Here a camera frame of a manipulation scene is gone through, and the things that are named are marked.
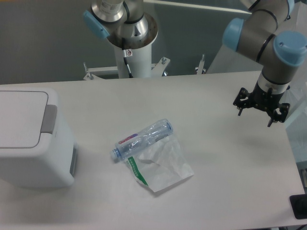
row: gray wall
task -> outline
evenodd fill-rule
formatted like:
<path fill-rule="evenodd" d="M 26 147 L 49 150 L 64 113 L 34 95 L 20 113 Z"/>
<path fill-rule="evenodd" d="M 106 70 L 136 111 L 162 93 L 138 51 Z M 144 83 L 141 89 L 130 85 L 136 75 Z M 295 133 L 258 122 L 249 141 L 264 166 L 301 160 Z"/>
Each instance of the gray wall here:
<path fill-rule="evenodd" d="M 238 0 L 177 0 L 246 10 Z M 76 81 L 89 68 L 115 66 L 112 47 L 89 32 L 82 13 L 90 0 L 17 0 L 0 2 L 0 84 Z M 145 4 L 159 36 L 153 62 L 171 59 L 171 75 L 193 74 L 202 53 L 209 67 L 221 46 L 223 31 L 247 14 Z"/>

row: white table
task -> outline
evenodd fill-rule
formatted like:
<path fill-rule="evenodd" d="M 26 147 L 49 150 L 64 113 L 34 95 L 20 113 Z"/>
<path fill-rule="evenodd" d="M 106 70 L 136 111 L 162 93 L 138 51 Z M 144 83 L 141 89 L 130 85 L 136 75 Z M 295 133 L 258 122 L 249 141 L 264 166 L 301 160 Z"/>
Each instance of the white table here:
<path fill-rule="evenodd" d="M 259 72 L 24 84 L 50 87 L 80 145 L 69 188 L 0 181 L 1 229 L 238 230 L 306 224 L 289 196 L 304 190 L 281 123 L 232 105 Z M 109 151 L 167 118 L 195 172 L 163 193 L 140 186 Z"/>

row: plastic bag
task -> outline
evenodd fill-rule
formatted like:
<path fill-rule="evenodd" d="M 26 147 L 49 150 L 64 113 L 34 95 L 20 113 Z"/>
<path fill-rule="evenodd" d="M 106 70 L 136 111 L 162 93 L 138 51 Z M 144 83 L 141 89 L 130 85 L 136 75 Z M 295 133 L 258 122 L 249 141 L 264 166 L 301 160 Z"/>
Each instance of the plastic bag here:
<path fill-rule="evenodd" d="M 135 180 L 157 192 L 194 175 L 174 135 L 125 159 Z"/>

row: blue joint cap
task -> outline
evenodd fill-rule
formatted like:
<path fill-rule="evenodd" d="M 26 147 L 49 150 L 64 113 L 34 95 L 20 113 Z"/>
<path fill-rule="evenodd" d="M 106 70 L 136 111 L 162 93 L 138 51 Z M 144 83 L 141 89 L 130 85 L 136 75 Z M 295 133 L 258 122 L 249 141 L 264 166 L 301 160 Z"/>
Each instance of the blue joint cap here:
<path fill-rule="evenodd" d="M 289 5 L 289 14 L 291 14 L 292 10 L 294 9 L 294 0 L 288 0 L 288 5 Z"/>
<path fill-rule="evenodd" d="M 276 56 L 285 64 L 300 66 L 307 54 L 307 39 L 299 32 L 284 31 L 274 39 Z"/>
<path fill-rule="evenodd" d="M 103 25 L 89 12 L 83 13 L 83 19 L 87 27 L 93 32 L 94 35 L 101 39 L 105 39 L 110 36 L 109 32 L 103 27 Z"/>
<path fill-rule="evenodd" d="M 236 51 L 241 36 L 244 20 L 240 18 L 234 18 L 226 27 L 222 42 L 228 48 Z"/>

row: clear plastic bottle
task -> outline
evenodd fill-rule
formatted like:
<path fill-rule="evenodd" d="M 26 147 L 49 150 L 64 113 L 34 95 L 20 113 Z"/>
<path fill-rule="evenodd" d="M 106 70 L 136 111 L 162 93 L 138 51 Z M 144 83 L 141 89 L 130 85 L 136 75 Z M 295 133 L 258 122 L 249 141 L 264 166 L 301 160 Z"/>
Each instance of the clear plastic bottle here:
<path fill-rule="evenodd" d="M 116 143 L 115 149 L 110 152 L 111 157 L 114 160 L 124 160 L 172 133 L 173 127 L 169 121 L 167 119 L 159 120 L 142 131 Z"/>

